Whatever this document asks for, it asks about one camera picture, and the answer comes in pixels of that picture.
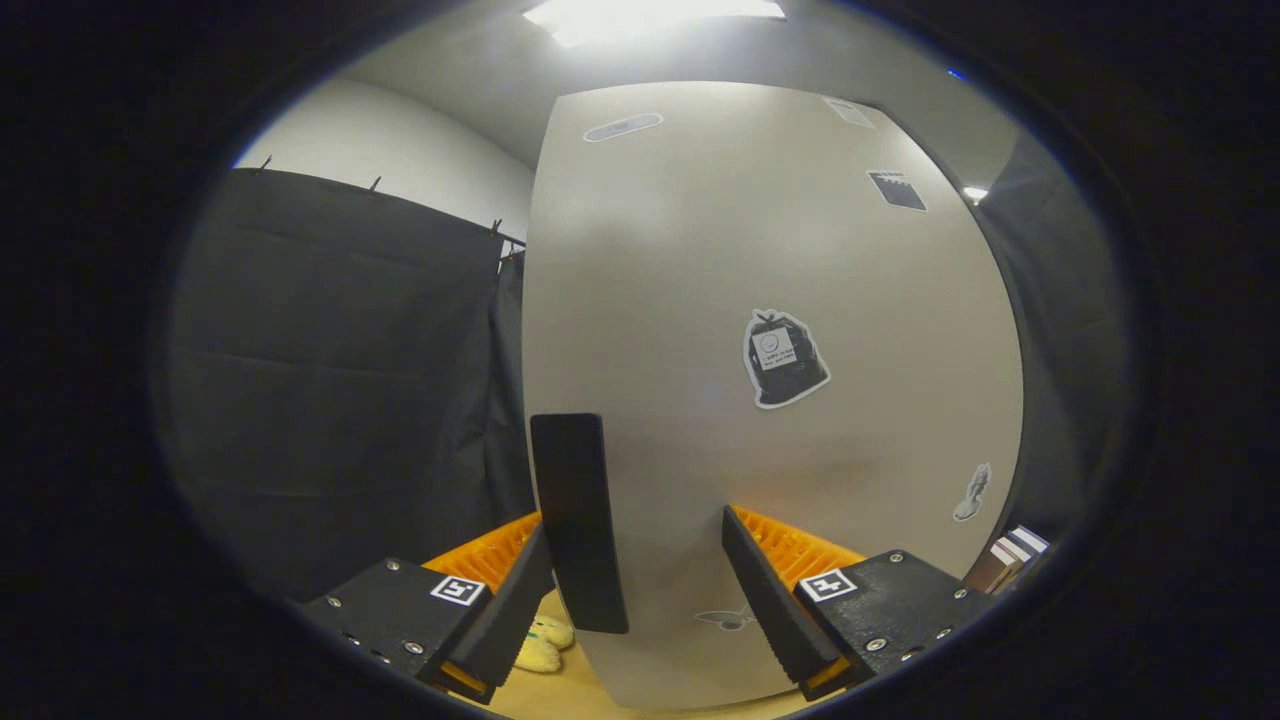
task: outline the ceiling light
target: ceiling light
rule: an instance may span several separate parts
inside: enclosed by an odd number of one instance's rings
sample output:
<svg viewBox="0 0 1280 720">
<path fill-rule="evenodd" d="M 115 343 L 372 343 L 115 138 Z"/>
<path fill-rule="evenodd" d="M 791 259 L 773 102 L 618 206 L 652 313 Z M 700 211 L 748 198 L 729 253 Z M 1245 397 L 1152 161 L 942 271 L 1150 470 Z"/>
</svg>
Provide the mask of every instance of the ceiling light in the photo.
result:
<svg viewBox="0 0 1280 720">
<path fill-rule="evenodd" d="M 786 19 L 777 3 L 765 0 L 549 0 L 525 13 L 564 47 L 731 17 Z"/>
</svg>

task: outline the orange gripper part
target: orange gripper part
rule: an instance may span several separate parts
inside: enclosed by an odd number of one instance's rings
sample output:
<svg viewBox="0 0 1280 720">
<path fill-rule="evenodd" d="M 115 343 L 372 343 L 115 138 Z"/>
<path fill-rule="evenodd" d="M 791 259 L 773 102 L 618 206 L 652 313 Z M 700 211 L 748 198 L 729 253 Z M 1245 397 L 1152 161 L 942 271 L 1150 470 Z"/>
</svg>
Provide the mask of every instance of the orange gripper part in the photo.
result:
<svg viewBox="0 0 1280 720">
<path fill-rule="evenodd" d="M 773 518 L 765 518 L 737 505 L 730 507 L 746 525 L 788 591 L 795 591 L 796 583 L 804 578 L 867 560 L 865 555 L 845 550 Z"/>
<path fill-rule="evenodd" d="M 497 530 L 460 544 L 444 555 L 428 560 L 422 568 L 476 580 L 489 585 L 490 592 L 498 592 L 502 582 L 507 579 L 511 566 L 520 557 L 520 551 L 525 548 L 529 536 L 541 521 L 541 512 L 530 512 Z"/>
</svg>

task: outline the black rectangular panel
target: black rectangular panel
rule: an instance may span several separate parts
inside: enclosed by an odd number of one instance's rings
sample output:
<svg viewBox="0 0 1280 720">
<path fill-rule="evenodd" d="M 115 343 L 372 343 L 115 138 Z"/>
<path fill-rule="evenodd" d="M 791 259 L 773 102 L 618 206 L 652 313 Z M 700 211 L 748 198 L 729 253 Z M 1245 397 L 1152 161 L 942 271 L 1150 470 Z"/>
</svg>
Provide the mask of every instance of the black rectangular panel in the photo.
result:
<svg viewBox="0 0 1280 720">
<path fill-rule="evenodd" d="M 529 430 L 543 529 L 573 626 L 626 633 L 600 416 L 534 415 Z"/>
</svg>

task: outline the yellow plush toy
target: yellow plush toy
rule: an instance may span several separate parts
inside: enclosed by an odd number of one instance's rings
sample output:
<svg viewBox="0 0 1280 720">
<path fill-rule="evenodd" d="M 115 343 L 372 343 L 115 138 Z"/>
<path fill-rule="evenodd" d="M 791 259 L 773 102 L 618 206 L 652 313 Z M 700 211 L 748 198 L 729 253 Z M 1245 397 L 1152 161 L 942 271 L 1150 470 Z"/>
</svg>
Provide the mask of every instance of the yellow plush toy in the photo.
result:
<svg viewBox="0 0 1280 720">
<path fill-rule="evenodd" d="M 559 651 L 573 644 L 573 628 L 562 620 L 535 615 L 529 628 L 525 643 L 516 656 L 516 667 L 531 673 L 554 673 L 559 670 Z"/>
</svg>

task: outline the white board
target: white board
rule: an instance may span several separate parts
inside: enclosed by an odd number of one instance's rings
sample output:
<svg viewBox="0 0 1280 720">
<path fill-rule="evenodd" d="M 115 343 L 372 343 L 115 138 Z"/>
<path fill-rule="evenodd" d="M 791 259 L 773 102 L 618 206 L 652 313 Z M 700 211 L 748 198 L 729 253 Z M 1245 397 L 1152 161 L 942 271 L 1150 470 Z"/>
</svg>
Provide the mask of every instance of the white board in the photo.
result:
<svg viewBox="0 0 1280 720">
<path fill-rule="evenodd" d="M 631 630 L 579 637 L 620 705 L 792 687 L 758 623 L 699 619 L 745 603 L 721 550 L 724 503 L 956 577 L 1004 505 L 1021 427 L 1005 286 L 938 168 L 858 110 L 872 127 L 820 95 L 716 82 L 556 104 L 529 231 L 525 411 L 603 418 Z M 662 122 L 584 140 L 650 113 Z M 829 370 L 772 409 L 742 355 L 763 309 L 803 322 Z M 984 462 L 980 510 L 957 523 Z"/>
</svg>

